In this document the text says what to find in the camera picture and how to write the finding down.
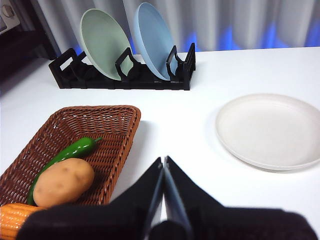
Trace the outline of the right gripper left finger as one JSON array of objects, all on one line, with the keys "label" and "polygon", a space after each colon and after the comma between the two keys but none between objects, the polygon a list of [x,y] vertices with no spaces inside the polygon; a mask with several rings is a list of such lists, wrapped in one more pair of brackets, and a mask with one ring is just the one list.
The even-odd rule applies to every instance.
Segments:
[{"label": "right gripper left finger", "polygon": [[163,164],[157,158],[121,195],[105,205],[58,205],[29,217],[18,240],[142,240],[161,201]]}]

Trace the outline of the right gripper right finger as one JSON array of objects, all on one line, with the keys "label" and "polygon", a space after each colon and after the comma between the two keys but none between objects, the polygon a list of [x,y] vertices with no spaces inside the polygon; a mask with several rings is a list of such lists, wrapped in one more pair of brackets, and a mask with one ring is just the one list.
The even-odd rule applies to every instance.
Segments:
[{"label": "right gripper right finger", "polygon": [[222,205],[169,157],[164,160],[168,217],[181,224],[191,240],[316,240],[300,214],[277,208]]}]

